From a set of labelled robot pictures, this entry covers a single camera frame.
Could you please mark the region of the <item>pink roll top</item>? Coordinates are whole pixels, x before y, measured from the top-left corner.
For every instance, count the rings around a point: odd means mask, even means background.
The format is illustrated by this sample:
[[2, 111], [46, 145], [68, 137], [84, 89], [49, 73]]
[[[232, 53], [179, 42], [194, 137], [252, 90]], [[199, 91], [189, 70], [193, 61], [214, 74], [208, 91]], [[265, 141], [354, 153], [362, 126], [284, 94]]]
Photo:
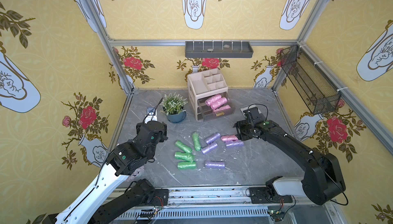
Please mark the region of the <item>pink roll top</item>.
[[237, 141], [238, 138], [236, 135], [224, 135], [221, 137], [221, 141], [223, 142], [233, 142], [233, 141]]

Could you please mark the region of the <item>pink roll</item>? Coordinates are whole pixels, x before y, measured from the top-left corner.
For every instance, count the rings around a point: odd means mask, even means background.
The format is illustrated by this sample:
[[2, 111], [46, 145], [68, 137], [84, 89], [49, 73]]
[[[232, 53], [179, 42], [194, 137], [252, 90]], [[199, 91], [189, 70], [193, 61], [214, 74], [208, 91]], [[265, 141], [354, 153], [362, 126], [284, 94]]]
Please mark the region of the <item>pink roll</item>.
[[216, 94], [216, 95], [211, 96], [210, 98], [208, 98], [208, 99], [205, 101], [205, 104], [206, 104], [207, 106], [211, 106], [214, 102], [220, 100], [221, 98], [222, 98], [222, 96], [221, 96], [220, 94]]
[[233, 141], [237, 141], [238, 138], [236, 135], [224, 135], [221, 137], [221, 141], [223, 142], [233, 142]]

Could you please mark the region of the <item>pink roll vertical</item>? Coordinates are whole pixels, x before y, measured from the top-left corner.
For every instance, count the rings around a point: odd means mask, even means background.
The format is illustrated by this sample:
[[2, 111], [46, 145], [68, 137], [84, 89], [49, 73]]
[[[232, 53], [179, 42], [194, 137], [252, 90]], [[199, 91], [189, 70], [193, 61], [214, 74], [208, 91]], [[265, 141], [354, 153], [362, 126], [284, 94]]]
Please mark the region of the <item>pink roll vertical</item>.
[[230, 105], [225, 105], [225, 106], [222, 106], [222, 107], [220, 107], [218, 109], [214, 109], [213, 112], [216, 113], [216, 112], [221, 112], [221, 111], [230, 110], [230, 109], [231, 109]]

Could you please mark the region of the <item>pink roll diagonal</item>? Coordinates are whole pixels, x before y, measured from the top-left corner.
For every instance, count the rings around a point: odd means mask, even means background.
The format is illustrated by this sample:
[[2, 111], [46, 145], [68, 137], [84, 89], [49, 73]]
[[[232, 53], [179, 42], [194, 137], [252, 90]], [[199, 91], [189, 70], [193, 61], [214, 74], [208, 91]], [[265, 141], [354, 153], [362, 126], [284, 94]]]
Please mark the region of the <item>pink roll diagonal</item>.
[[218, 109], [221, 106], [225, 105], [228, 102], [226, 97], [222, 97], [220, 100], [214, 102], [210, 107], [214, 110], [214, 109]]

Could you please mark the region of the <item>transparent top drawer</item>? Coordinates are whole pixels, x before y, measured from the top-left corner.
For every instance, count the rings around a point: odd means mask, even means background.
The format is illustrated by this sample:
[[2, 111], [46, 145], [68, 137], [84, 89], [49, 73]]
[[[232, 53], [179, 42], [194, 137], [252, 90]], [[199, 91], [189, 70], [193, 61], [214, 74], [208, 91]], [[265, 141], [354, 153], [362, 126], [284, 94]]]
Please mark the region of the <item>transparent top drawer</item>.
[[210, 121], [234, 113], [235, 106], [227, 93], [220, 93], [197, 101], [196, 118], [198, 121]]

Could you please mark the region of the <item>beige drawer organizer cabinet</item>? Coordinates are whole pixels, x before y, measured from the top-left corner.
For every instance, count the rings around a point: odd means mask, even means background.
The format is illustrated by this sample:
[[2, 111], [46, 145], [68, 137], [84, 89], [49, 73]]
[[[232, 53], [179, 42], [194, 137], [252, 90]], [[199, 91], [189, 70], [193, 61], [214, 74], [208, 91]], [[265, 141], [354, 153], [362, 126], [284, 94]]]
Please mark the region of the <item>beige drawer organizer cabinet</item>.
[[227, 93], [228, 86], [221, 71], [217, 68], [189, 74], [187, 88], [190, 107], [197, 118], [197, 101], [220, 93]]

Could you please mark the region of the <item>purple roll bottom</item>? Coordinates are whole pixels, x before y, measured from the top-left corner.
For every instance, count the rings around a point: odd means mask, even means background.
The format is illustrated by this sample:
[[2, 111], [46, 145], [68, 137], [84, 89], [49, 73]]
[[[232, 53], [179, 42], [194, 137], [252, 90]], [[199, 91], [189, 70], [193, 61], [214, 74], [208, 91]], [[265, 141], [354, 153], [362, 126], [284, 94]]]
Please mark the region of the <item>purple roll bottom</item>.
[[224, 161], [205, 161], [205, 167], [207, 169], [225, 169], [225, 162]]

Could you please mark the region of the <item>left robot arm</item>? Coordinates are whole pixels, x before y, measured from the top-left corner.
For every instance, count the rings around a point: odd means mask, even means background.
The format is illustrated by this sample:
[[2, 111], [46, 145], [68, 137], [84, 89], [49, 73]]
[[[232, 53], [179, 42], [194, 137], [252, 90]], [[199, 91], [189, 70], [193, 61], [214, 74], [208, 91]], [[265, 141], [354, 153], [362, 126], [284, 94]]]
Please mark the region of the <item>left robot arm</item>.
[[148, 204], [156, 197], [154, 186], [141, 179], [105, 203], [119, 185], [154, 158], [156, 146], [168, 139], [165, 123], [141, 122], [136, 128], [136, 137], [115, 147], [82, 194], [62, 212], [46, 216], [43, 224], [108, 224], [130, 208]]

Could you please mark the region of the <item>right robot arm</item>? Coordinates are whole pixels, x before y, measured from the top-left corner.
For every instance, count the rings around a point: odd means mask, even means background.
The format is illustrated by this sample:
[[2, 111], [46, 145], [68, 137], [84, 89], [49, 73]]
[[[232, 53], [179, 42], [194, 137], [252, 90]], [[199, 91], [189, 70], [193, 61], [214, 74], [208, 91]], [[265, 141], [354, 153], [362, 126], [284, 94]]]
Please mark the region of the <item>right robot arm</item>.
[[243, 108], [242, 113], [245, 119], [234, 125], [241, 141], [261, 139], [268, 142], [304, 171], [303, 177], [277, 176], [267, 181], [265, 197], [268, 201], [283, 196], [300, 196], [321, 206], [345, 193], [346, 185], [336, 156], [317, 152], [289, 135], [278, 123], [262, 115], [256, 104]]

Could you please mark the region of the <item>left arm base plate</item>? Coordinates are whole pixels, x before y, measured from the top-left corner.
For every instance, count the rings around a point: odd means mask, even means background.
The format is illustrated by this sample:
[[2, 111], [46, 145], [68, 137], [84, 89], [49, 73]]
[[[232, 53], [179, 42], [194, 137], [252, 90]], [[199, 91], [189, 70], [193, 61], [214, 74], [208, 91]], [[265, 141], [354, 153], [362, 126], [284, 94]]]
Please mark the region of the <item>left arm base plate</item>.
[[168, 205], [169, 190], [168, 189], [156, 189], [152, 196], [148, 196], [145, 199], [139, 201], [133, 201], [132, 207], [138, 206], [155, 206], [164, 207]]

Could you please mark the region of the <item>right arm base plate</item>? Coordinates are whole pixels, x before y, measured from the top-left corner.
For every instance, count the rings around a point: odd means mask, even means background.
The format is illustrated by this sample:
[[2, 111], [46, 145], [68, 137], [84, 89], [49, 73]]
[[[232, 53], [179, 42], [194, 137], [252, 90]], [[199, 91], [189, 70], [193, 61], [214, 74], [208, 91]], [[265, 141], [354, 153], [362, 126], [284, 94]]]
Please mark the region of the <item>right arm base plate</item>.
[[273, 187], [251, 187], [246, 190], [247, 196], [253, 204], [291, 204], [293, 199], [289, 195], [278, 195]]

